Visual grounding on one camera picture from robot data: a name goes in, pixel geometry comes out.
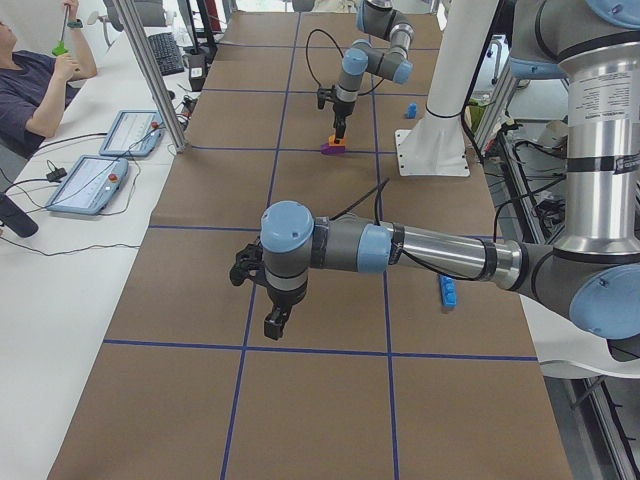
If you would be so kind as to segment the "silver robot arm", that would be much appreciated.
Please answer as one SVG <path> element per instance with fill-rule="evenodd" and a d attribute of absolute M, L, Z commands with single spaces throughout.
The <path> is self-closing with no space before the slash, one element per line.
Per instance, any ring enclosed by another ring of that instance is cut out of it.
<path fill-rule="evenodd" d="M 330 145 L 344 144 L 346 120 L 353 113 L 365 73 L 404 84 L 413 71 L 408 56 L 414 29 L 391 1 L 362 1 L 357 10 L 356 26 L 362 33 L 387 41 L 388 47 L 378 49 L 368 40 L 357 40 L 344 54 L 338 82 L 328 96 L 334 112 Z"/>
<path fill-rule="evenodd" d="M 381 273 L 403 263 L 525 295 L 605 339 L 639 332 L 639 5 L 520 1 L 514 71 L 566 75 L 568 140 L 563 234 L 550 246 L 458 237 L 358 217 L 316 218 L 281 201 L 261 219 L 260 283 L 279 339 L 312 268 Z"/>

